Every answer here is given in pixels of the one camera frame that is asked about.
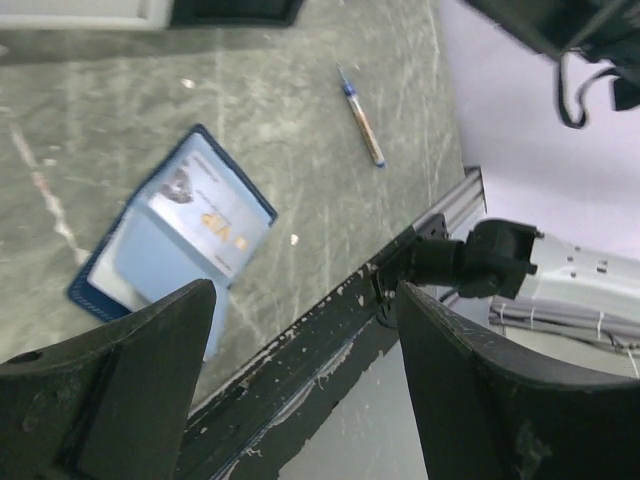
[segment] gray tabletop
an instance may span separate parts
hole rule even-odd
[[[285,30],[0,33],[0,361],[99,325],[67,285],[203,123],[280,215],[233,287],[195,401],[213,391],[462,178],[436,18],[433,0],[307,0]]]

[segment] table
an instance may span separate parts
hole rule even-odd
[[[99,325],[64,291],[199,122],[280,214],[194,402],[214,391],[463,177],[436,18],[433,0],[307,0],[285,30],[0,33],[0,360]]]

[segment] pen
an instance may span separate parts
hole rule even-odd
[[[349,106],[351,107],[351,111],[353,112],[353,116],[356,119],[356,123],[358,127],[360,127],[360,131],[362,132],[362,136],[364,137],[364,141],[367,144],[367,148],[369,149],[369,153],[371,154],[371,159],[376,167],[384,167],[386,165],[384,160],[384,155],[382,154],[382,150],[380,150],[380,146],[378,145],[378,141],[376,140],[375,135],[373,134],[373,130],[367,121],[367,117],[360,106],[360,101],[358,100],[358,94],[356,93],[356,89],[353,87],[352,83],[347,80],[347,77],[344,73],[344,70],[340,65],[338,65],[338,71],[340,72],[340,76],[342,77],[342,91],[349,100]]]

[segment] white wall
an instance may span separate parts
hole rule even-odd
[[[482,165],[489,215],[640,258],[640,108],[613,112],[602,80],[589,126],[565,127],[550,61],[462,0],[440,3],[463,158]],[[570,91],[600,68],[571,59]]]

